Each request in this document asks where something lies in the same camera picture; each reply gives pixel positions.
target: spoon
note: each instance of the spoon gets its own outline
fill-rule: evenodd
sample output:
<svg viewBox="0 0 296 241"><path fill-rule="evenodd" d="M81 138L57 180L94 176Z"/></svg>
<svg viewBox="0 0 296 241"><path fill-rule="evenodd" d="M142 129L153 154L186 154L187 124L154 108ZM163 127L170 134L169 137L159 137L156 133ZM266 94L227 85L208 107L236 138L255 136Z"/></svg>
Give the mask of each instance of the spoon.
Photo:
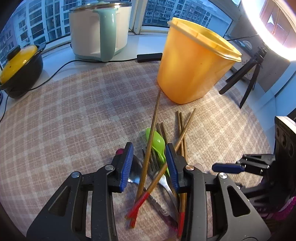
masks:
<svg viewBox="0 0 296 241"><path fill-rule="evenodd" d="M146 129L146 138L148 140L150 134L150 128ZM157 132L154 131L153 140L152 140L152 148L153 150L158 154L160 161L162 164L166 163L165 158L165 140L162 138L162 136Z"/></svg>
<svg viewBox="0 0 296 241"><path fill-rule="evenodd" d="M118 149L115 153L115 155L122 154L124 149ZM140 182L140 176L141 176L141 170L142 170L142 163L139 161L139 159L134 155L133 156L133 162L131 164L131 170L128 177L129 183L139 184ZM159 213L161 218L164 220L164 222L171 228L174 229L174 231L177 231L178 224L177 222L169 215L169 213L161 207L161 205L151 196L149 195L148 201L153 205L153 207L156 209L156 211Z"/></svg>

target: yellow plastic container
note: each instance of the yellow plastic container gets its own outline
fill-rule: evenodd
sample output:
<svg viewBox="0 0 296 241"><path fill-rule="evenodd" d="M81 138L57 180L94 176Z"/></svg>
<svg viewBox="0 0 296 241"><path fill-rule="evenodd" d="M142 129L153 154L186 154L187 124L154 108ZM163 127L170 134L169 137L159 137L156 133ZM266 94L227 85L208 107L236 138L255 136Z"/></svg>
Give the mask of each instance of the yellow plastic container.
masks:
<svg viewBox="0 0 296 241"><path fill-rule="evenodd" d="M241 62L242 54L215 32L180 18L168 23L157 82L172 101L184 104L203 97Z"/></svg>

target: green pot handle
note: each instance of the green pot handle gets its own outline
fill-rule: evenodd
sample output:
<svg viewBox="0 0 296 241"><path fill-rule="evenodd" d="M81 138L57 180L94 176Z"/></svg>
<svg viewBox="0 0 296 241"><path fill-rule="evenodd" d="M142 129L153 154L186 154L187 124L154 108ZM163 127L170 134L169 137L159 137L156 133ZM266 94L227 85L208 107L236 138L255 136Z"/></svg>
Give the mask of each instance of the green pot handle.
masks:
<svg viewBox="0 0 296 241"><path fill-rule="evenodd" d="M100 19L101 61L110 61L115 54L116 44L116 8L95 9Z"/></svg>

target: black lid knob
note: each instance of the black lid knob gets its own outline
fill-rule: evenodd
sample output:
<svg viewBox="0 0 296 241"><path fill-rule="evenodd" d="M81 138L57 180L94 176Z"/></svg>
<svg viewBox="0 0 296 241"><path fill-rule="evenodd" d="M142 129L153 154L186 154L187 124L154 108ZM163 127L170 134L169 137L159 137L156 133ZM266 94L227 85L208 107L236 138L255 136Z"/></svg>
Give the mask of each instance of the black lid knob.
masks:
<svg viewBox="0 0 296 241"><path fill-rule="evenodd" d="M7 60L11 60L14 56L16 56L16 54L20 52L20 46L15 46L14 48L12 48L9 53L7 54Z"/></svg>

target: black pot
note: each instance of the black pot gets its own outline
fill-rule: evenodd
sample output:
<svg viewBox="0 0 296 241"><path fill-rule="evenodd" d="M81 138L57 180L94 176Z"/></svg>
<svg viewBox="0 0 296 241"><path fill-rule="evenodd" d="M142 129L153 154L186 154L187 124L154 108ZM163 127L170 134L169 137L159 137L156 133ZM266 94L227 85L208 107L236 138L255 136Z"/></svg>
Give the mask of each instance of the black pot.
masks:
<svg viewBox="0 0 296 241"><path fill-rule="evenodd" d="M32 88L38 80L43 70L43 60L41 52L46 44L36 45L37 52L32 58L24 64L7 82L0 85L0 89L4 90L9 97L17 99L22 97ZM12 59L20 50L18 45L14 51L10 52L7 58Z"/></svg>

